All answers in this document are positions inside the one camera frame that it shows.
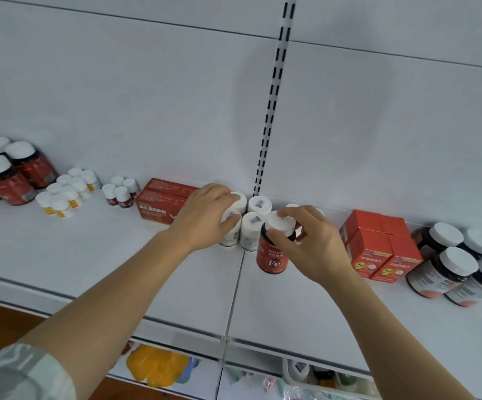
person's left hand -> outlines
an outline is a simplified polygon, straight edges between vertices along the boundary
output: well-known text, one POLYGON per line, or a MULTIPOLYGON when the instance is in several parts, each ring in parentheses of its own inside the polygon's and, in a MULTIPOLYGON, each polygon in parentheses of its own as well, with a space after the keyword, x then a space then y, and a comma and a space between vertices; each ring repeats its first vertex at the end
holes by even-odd
POLYGON ((223 239, 240 219, 234 215, 221 223, 222 214, 239 199, 230 188, 212 183, 197 189, 185 202, 169 232, 188 252, 210 247, 223 239))

small bottle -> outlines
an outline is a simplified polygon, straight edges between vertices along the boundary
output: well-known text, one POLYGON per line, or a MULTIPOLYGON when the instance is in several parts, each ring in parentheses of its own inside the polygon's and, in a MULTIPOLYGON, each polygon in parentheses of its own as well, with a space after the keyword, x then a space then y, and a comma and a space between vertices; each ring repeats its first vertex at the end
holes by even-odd
POLYGON ((464 241, 464 235, 456 227, 448 223, 437 222, 431 228, 420 229, 413 240, 424 261, 445 251, 448 247, 456 247, 464 241))
POLYGON ((74 177, 71 180, 71 187, 77 190, 82 199, 87 199, 91 196, 91 191, 89 191, 87 184, 81 177, 74 177))
POLYGON ((124 182, 124 177, 121 175, 116 175, 111 179, 111 183, 116 187, 122 187, 124 182))
POLYGON ((135 197, 139 193, 139 186, 138 183, 133 179, 133 178, 128 178, 123 181, 123 187, 128 188, 128 192, 130 193, 130 196, 132 199, 135 199, 135 197))
MULTIPOLYGON (((221 223, 224 222, 226 219, 235 216, 241 215, 238 211, 228 208, 224 211, 221 218, 221 223)), ((239 217, 239 221, 236 225, 231 229, 226 236, 223 237, 221 241, 218 243, 224 247, 233 247, 239 241, 239 229, 241 228, 241 217, 239 217)))
POLYGON ((289 258, 267 236, 267 230, 280 230, 289 240, 294 241, 296 224, 297 221, 293 217, 280 217, 276 211, 265 216, 265 223, 261 226, 258 254, 256 255, 256 262, 262 271, 268 274, 280 274, 285 271, 289 263, 289 258))
POLYGON ((87 188, 89 188, 89 191, 94 192, 98 191, 101 188, 100 182, 98 181, 96 174, 90 169, 83 170, 80 176, 84 179, 85 183, 87 184, 87 188))
POLYGON ((108 205, 110 206, 119 206, 119 202, 115 196, 115 188, 117 187, 113 184, 106 184, 102 187, 102 192, 104 193, 106 201, 108 201, 108 205))
POLYGON ((6 154, 33 188, 46 188, 56 180, 56 171, 50 161, 31 143, 10 143, 6 146, 6 154))
POLYGON ((55 215, 56 211, 50 206, 52 194, 50 192, 40 192, 36 195, 36 201, 44 209, 47 215, 55 215))
POLYGON ((265 216, 257 212, 249 212, 241 222, 241 247, 247 251, 256 251, 260 241, 261 226, 265 216))
POLYGON ((46 190, 50 192, 52 195, 59 194, 61 191, 61 188, 63 188, 63 185, 58 184, 57 182, 54 182, 53 184, 50 184, 48 187, 46 187, 46 190))
POLYGON ((114 193, 121 208, 130 208, 134 204, 134 200, 131 198, 128 188, 117 187, 115 188, 114 193))
POLYGON ((79 177, 82 171, 83 170, 80 167, 73 167, 70 170, 68 170, 67 173, 74 178, 74 177, 79 177))
MULTIPOLYGON (((285 205, 286 208, 298 208, 300 205, 297 204, 287 204, 285 205)), ((295 229, 295 234, 297 237, 302 234, 302 226, 298 226, 298 228, 295 229)))
POLYGON ((295 359, 288 359, 287 371, 295 381, 304 382, 308 377, 309 365, 307 363, 297 361, 295 359))
POLYGON ((465 282, 478 271, 478 263, 468 252, 449 247, 406 275, 411 289, 425 298, 437 298, 465 282))
POLYGON ((80 198, 80 194, 78 194, 78 191, 70 185, 63 187, 60 194, 67 198, 67 201, 69 201, 69 205, 71 205, 71 208, 76 209, 82 205, 83 201, 80 198))
POLYGON ((63 186, 71 185, 71 181, 72 177, 69 174, 63 174, 57 178, 58 184, 61 184, 63 186))
POLYGON ((250 198, 249 201, 249 212, 258 212, 262 215, 267 215, 271 212, 272 202, 269 198, 262 195, 256 195, 250 198))
POLYGON ((0 197, 12 206, 24 205, 36 197, 36 192, 6 156, 0 154, 0 197))
POLYGON ((480 229, 465 230, 464 242, 459 244, 458 247, 467 251, 477 260, 482 258, 482 230, 480 229))
POLYGON ((231 209, 238 211, 241 215, 246 213, 246 195, 241 192, 232 192, 232 194, 237 194, 240 198, 231 205, 231 209))
POLYGON ((50 206, 56 211, 61 218, 69 218, 74 213, 69 201, 63 195, 53 195, 50 199, 50 206))

person's right arm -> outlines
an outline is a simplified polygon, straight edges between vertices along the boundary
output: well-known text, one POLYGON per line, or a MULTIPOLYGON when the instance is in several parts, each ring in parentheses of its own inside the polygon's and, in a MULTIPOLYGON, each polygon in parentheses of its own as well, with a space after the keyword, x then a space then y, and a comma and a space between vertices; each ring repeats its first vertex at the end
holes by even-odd
POLYGON ((338 229, 312 206, 288 207, 303 227, 302 244, 278 230, 268 236, 305 276, 320 284, 347 320, 384 400, 475 400, 405 329, 353 270, 338 229))

hand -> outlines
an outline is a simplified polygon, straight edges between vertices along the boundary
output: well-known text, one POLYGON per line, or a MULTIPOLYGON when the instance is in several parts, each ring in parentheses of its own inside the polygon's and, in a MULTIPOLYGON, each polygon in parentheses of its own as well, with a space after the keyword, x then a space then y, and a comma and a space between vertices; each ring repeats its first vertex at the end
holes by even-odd
POLYGON ((169 232, 187 248, 187 254, 218 243, 236 225, 240 215, 221 223, 222 214, 239 199, 230 188, 212 183, 197 189, 185 202, 169 232))
POLYGON ((356 275, 347 255, 338 229, 313 206, 280 209, 281 217, 291 216, 302 225, 297 239, 301 244, 288 240, 276 229, 267 235, 306 277, 327 288, 342 276, 356 275))

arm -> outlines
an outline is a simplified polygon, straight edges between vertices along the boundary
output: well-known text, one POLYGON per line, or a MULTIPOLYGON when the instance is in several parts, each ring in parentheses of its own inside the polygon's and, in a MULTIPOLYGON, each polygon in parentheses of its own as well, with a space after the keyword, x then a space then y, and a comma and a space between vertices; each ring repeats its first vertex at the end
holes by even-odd
POLYGON ((168 230, 19 342, 55 357, 70 374, 77 399, 89 398, 177 266, 239 221, 232 216, 221 224, 223 212, 239 199, 230 192, 218 184, 195 191, 168 230))
POLYGON ((347 320, 384 400, 475 400, 378 298, 351 266, 338 229, 312 206, 278 212, 302 226, 302 244, 270 230, 291 262, 319 283, 347 320))

